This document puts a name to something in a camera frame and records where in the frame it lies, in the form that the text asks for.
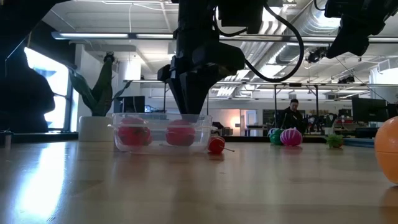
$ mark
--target green ball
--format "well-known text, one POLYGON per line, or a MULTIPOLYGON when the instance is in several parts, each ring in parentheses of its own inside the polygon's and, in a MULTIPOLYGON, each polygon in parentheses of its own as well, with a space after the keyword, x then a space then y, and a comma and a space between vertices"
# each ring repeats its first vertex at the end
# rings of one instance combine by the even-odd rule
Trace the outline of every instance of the green ball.
POLYGON ((282 141, 280 141, 280 135, 282 134, 282 132, 283 132, 282 129, 278 129, 278 130, 274 131, 274 133, 269 138, 271 143, 273 143, 274 145, 278 145, 278 146, 283 145, 282 141))

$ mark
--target man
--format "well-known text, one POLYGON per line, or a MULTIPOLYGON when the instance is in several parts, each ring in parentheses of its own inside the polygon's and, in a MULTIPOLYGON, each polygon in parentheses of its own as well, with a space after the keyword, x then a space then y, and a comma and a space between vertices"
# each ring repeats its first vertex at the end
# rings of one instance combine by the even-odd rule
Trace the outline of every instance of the man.
POLYGON ((305 132, 303 116, 297 110, 298 107, 299 101, 297 99, 290 101, 290 106, 279 116, 279 128, 297 128, 301 133, 305 132))
POLYGON ((7 60, 7 77, 0 78, 0 131, 46 133, 44 114, 54 108, 49 83, 29 68, 21 44, 7 60))

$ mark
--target window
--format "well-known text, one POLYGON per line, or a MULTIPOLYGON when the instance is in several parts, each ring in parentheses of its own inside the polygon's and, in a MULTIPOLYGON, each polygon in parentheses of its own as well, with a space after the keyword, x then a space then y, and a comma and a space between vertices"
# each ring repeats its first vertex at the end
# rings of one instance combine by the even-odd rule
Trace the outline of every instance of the window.
POLYGON ((44 115, 49 130, 69 131, 72 87, 68 68, 32 49, 25 48, 25 53, 29 67, 47 79, 55 94, 55 109, 44 115))

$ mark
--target red ball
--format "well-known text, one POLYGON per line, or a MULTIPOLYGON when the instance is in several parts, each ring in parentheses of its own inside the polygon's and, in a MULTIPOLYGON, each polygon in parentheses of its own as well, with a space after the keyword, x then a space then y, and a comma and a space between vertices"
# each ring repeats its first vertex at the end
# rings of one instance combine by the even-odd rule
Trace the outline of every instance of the red ball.
POLYGON ((191 146, 195 141, 195 128, 182 119, 172 121, 166 130, 166 141, 172 146, 191 146))
MULTIPOLYGON (((121 124, 146 124, 142 118, 124 118, 121 124)), ((126 146, 148 146, 152 142, 150 130, 147 127, 120 127, 118 137, 126 146)))
POLYGON ((225 140, 220 136, 212 136, 209 140, 208 150, 213 154, 221 154, 225 147, 225 140))

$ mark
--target table surface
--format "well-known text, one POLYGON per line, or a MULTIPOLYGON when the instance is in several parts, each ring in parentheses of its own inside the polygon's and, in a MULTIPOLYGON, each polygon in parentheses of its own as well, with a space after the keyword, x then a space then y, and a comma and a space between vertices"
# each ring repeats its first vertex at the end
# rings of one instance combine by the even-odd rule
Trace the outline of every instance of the table surface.
POLYGON ((223 157, 112 144, 0 149, 0 223, 398 223, 372 149, 227 143, 223 157))

